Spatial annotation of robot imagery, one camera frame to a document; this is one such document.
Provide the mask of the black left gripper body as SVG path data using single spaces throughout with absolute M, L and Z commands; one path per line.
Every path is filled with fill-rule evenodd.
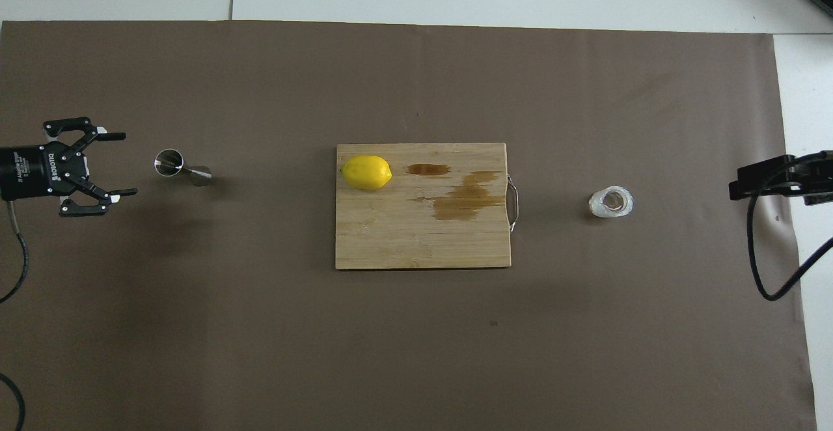
M 66 174 L 89 178 L 87 158 L 60 141 L 1 149 L 1 191 L 4 201 L 35 197 L 67 197 L 77 191 Z

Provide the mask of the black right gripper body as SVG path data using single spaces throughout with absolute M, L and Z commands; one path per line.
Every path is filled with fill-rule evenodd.
M 832 151 L 795 158 L 794 172 L 799 191 L 832 191 Z

